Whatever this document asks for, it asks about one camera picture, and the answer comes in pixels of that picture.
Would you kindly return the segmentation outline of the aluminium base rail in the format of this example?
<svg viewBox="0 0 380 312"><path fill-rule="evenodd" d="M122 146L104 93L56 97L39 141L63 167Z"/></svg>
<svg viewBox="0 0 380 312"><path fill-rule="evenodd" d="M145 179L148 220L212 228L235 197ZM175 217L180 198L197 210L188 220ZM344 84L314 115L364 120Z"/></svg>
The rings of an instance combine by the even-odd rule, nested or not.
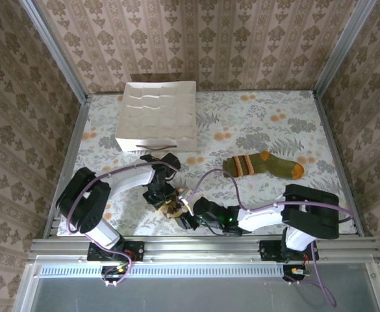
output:
<svg viewBox="0 0 380 312"><path fill-rule="evenodd" d="M279 235L132 236L127 241L144 242L144 263L254 264L260 261L259 243L279 241ZM372 237L341 235L337 240L319 240L319 263L379 263L380 250ZM29 262L85 263L89 240L85 237L35 239Z"/></svg>

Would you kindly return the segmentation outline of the grey metal panel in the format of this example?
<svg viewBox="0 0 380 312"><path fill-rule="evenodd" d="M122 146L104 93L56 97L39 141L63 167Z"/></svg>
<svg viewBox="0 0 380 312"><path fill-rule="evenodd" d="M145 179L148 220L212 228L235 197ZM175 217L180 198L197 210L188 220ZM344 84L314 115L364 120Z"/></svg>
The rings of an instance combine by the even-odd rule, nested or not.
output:
<svg viewBox="0 0 380 312"><path fill-rule="evenodd" d="M318 264L282 278L41 278L26 266L12 312L380 312L380 264Z"/></svg>

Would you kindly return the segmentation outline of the black connector bracket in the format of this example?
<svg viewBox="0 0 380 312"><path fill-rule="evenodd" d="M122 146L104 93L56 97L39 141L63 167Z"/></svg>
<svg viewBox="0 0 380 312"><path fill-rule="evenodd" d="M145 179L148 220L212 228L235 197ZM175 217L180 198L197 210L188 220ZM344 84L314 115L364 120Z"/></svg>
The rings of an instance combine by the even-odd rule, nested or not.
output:
<svg viewBox="0 0 380 312"><path fill-rule="evenodd" d="M285 281L303 281L307 276L310 276L311 270L305 265L284 265L283 279Z"/></svg>
<svg viewBox="0 0 380 312"><path fill-rule="evenodd" d="M119 281L128 274L129 265L103 266L101 268L101 278L104 282L119 283Z"/></svg>

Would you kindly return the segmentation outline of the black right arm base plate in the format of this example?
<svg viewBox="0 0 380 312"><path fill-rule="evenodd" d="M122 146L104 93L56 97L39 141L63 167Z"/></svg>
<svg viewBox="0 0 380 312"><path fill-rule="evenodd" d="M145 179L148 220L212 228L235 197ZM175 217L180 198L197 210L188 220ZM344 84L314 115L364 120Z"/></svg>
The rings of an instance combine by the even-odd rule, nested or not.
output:
<svg viewBox="0 0 380 312"><path fill-rule="evenodd" d="M262 261L275 261L277 263L312 260L310 245L304 251L297 251L287 248L282 240L261 240L259 242L259 253Z"/></svg>

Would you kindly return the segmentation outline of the floral tablecloth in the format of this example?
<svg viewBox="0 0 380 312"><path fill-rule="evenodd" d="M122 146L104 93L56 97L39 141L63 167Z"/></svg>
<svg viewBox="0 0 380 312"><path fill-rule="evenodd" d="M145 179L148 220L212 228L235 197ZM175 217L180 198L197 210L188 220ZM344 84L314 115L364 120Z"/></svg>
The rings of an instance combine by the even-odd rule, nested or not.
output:
<svg viewBox="0 0 380 312"><path fill-rule="evenodd" d="M122 95L93 96L82 133L76 134L79 149L73 173L82 167L100 174L137 160L144 151L122 152L115 139ZM290 92L198 92L196 94L197 149L172 152L181 162L181 172L172 185L193 188L205 172L221 168L235 155L269 151L298 162L305 175L291 181L269 173L236 179L242 203L260 207L279 197L291 183L331 192L339 206L350 208L350 196L333 160L330 145L311 91ZM144 200L144 187L136 187L110 199L103 217L122 235L211 235L206 228L180 228ZM237 205L230 179L211 173L197 190L220 205Z"/></svg>

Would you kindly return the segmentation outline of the aluminium frame post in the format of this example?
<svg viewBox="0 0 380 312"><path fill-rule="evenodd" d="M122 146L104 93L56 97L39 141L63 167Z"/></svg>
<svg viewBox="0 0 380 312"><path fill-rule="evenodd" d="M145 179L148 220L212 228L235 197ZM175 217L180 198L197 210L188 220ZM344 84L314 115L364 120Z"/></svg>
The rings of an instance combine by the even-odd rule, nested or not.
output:
<svg viewBox="0 0 380 312"><path fill-rule="evenodd" d="M51 56L54 58L58 68L67 80L71 90L79 100L81 105L86 103L87 93L82 87L75 70L71 66L68 57L65 55L56 35L54 34L51 24L46 20L45 14L41 11L36 0L20 0L29 18L36 27L41 39L47 46Z"/></svg>
<svg viewBox="0 0 380 312"><path fill-rule="evenodd" d="M333 80L376 2L377 0L357 0L357 4L314 87L314 93L319 98L323 96Z"/></svg>

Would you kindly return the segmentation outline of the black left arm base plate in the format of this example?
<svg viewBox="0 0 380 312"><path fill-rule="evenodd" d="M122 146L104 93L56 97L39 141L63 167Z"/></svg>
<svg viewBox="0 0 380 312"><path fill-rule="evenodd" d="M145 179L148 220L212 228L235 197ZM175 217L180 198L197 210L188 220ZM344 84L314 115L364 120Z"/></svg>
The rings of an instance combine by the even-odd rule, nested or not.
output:
<svg viewBox="0 0 380 312"><path fill-rule="evenodd" d="M126 240L113 247L114 251L123 252L132 259L132 261L143 261L144 242ZM113 252L106 252L94 243L90 243L87 253L88 261L126 261L127 259Z"/></svg>

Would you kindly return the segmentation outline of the green striped sock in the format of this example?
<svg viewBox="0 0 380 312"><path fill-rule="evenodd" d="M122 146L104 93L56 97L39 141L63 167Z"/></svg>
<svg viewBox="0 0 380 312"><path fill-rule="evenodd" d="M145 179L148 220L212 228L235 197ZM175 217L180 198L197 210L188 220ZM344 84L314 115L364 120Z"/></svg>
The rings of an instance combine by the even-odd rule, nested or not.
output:
<svg viewBox="0 0 380 312"><path fill-rule="evenodd" d="M298 162L282 159L269 151L251 155L238 155L223 161L223 169L233 177L269 173L281 179L301 179L304 167Z"/></svg>

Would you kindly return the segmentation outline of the brown argyle sock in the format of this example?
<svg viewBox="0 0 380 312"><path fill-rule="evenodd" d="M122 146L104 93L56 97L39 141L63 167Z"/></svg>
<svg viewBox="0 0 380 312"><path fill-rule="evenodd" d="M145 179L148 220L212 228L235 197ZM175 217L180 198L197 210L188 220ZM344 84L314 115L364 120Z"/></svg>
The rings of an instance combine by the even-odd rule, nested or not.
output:
<svg viewBox="0 0 380 312"><path fill-rule="evenodd" d="M184 192L184 188L176 188L179 191L179 195ZM160 211L167 219L178 218L184 213L187 213L185 207L181 207L178 203L178 197L176 199L169 200L169 207L167 211Z"/></svg>

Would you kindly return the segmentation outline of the white fabric divider box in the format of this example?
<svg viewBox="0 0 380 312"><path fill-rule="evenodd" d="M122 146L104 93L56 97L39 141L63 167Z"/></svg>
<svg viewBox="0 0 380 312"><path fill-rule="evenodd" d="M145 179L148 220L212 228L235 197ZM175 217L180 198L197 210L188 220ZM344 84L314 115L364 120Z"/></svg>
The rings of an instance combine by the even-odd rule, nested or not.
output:
<svg viewBox="0 0 380 312"><path fill-rule="evenodd" d="M127 83L115 139L124 152L149 151L136 145L196 150L196 82Z"/></svg>

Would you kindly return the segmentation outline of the aluminium table side rail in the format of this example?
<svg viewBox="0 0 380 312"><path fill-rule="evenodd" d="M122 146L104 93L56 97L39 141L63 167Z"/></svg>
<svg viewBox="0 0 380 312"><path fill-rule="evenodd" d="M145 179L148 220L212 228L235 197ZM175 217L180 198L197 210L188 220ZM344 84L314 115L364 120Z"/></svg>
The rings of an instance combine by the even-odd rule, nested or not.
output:
<svg viewBox="0 0 380 312"><path fill-rule="evenodd" d="M360 220L359 211L358 211L357 206L355 205L355 201L353 199L353 195L352 195L352 192L351 192L348 180L347 180L347 176L346 176L346 171L342 165L340 154L339 154L339 151L338 151L338 148L336 145L336 141L335 141L333 132L332 132L330 124L329 124L329 120L328 120L327 115L325 113L325 110L324 110L322 101L320 99L320 96L316 93L316 91L313 91L312 94L314 96L315 105L316 105L318 114L320 116L320 120L322 123L322 127L324 129L325 136L327 138L327 143L328 143L329 149L331 151L331 155L333 157L333 161L334 161L334 164L335 164L335 167L337 170L338 178L339 178L340 185L342 187L342 190L343 190L343 193L345 196L346 203L349 205L349 210L352 213L354 213L354 215L355 215L354 224L355 224L355 227L357 229L357 233L360 236L364 237L366 235L366 233L365 233L363 224Z"/></svg>
<svg viewBox="0 0 380 312"><path fill-rule="evenodd" d="M82 134L84 132L84 127L88 119L88 112L90 110L90 104L91 104L92 98L93 96L86 96L86 99L80 106L79 113L77 115L75 126L73 128L72 136L70 139L70 144L67 148L66 157L64 159L64 164L62 166L62 170L60 173L56 191L53 196L53 201L51 204L49 215L47 217L47 222L46 222L44 232L42 235L43 239L48 239L51 235L53 222L55 218L58 216L58 210L56 208L57 200L71 179L71 175L73 173L75 161L77 158L77 153L78 153L79 146L82 140Z"/></svg>

